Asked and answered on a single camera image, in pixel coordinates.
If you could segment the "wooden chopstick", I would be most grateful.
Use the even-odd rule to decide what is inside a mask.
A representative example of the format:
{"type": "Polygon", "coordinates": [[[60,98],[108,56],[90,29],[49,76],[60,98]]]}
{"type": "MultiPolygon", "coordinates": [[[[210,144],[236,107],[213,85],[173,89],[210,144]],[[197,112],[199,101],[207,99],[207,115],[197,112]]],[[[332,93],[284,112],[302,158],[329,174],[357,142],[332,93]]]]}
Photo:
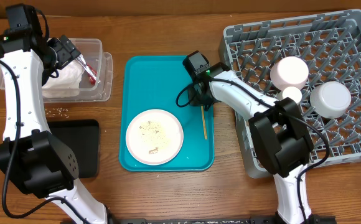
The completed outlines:
{"type": "Polygon", "coordinates": [[[206,121],[205,121],[205,110],[204,110],[204,106],[201,105],[200,106],[200,110],[201,110],[201,115],[202,115],[202,126],[203,126],[203,131],[204,131],[204,139],[207,140],[207,128],[206,128],[206,121]]]}

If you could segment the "white napkin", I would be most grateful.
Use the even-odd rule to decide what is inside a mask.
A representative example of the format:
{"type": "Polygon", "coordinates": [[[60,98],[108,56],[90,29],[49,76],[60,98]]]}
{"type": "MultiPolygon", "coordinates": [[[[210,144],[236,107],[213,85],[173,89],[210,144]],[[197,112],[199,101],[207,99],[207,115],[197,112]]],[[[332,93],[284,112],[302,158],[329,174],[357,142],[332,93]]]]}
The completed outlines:
{"type": "Polygon", "coordinates": [[[49,78],[42,88],[79,88],[85,69],[78,62],[71,62],[65,68],[58,70],[58,78],[49,78]]]}

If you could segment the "red snack wrapper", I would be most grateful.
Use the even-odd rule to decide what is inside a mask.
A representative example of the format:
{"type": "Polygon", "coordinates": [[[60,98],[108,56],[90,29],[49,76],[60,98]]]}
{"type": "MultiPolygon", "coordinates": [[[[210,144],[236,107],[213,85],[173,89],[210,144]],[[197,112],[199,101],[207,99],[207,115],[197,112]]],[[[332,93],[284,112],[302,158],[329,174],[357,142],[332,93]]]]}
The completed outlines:
{"type": "Polygon", "coordinates": [[[84,67],[85,71],[88,73],[89,82],[94,85],[97,79],[97,72],[86,62],[83,55],[78,57],[80,64],[84,67]]]}

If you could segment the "large white plate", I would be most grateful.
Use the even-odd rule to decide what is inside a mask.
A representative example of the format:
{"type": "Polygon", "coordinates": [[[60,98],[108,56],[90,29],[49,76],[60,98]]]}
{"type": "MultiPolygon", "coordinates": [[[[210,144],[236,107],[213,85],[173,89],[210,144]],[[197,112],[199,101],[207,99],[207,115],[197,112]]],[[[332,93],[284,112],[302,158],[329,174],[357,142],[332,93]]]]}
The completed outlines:
{"type": "Polygon", "coordinates": [[[151,109],[131,120],[125,140],[129,153],[138,162],[158,166],[178,155],[184,142],[184,131],[173,114],[151,109]]]}

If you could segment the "white cup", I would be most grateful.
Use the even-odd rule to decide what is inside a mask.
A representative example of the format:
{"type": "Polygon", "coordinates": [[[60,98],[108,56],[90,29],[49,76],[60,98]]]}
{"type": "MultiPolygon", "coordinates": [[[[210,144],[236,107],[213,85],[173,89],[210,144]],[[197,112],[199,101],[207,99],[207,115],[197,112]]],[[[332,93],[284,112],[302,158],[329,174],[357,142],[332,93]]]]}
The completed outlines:
{"type": "Polygon", "coordinates": [[[281,90],[276,95],[278,100],[283,100],[285,98],[292,99],[296,104],[299,104],[302,100],[302,93],[300,89],[296,88],[295,86],[289,86],[284,90],[281,90]]]}

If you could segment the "small pink bowl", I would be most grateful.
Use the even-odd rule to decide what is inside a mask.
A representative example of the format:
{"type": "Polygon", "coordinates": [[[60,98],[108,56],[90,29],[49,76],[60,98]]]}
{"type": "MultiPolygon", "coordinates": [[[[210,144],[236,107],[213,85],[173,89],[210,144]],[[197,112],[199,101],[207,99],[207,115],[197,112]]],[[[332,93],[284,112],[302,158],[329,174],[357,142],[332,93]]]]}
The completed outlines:
{"type": "Polygon", "coordinates": [[[281,91],[287,87],[301,90],[307,82],[308,75],[309,69],[305,61],[294,56],[281,59],[270,71],[273,85],[281,91]]]}

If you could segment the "grey bowl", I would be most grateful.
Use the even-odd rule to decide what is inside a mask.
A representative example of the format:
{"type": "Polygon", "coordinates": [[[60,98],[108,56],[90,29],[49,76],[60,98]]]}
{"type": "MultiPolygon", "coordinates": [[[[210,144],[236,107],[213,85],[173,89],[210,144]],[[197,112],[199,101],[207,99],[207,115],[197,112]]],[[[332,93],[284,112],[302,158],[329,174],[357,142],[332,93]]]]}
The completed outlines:
{"type": "Polygon", "coordinates": [[[309,100],[318,115],[335,119],[347,111],[352,97],[345,85],[339,82],[326,82],[313,89],[309,100]]]}

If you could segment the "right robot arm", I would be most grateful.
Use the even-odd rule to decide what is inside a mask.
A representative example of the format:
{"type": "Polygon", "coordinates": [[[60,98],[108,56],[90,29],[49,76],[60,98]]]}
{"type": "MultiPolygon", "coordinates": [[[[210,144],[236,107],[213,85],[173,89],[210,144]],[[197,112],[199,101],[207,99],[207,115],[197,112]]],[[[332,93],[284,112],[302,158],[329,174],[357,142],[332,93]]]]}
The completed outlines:
{"type": "Polygon", "coordinates": [[[227,65],[211,65],[198,51],[186,56],[182,64],[192,80],[184,88],[188,105],[207,111],[214,103],[223,102],[248,121],[255,154],[275,180],[276,221],[315,223],[304,173],[313,143],[296,102],[258,92],[227,65]]]}

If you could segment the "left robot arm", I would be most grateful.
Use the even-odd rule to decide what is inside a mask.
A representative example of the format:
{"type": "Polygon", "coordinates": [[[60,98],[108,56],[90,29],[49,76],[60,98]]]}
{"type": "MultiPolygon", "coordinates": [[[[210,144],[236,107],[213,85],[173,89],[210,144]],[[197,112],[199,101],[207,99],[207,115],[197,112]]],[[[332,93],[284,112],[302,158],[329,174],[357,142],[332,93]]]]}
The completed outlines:
{"type": "Polygon", "coordinates": [[[33,6],[6,8],[9,28],[0,35],[6,125],[0,143],[4,183],[43,204],[54,203],[75,223],[114,223],[79,178],[74,152],[48,126],[42,87],[80,56],[66,37],[51,38],[43,13],[33,6]]]}

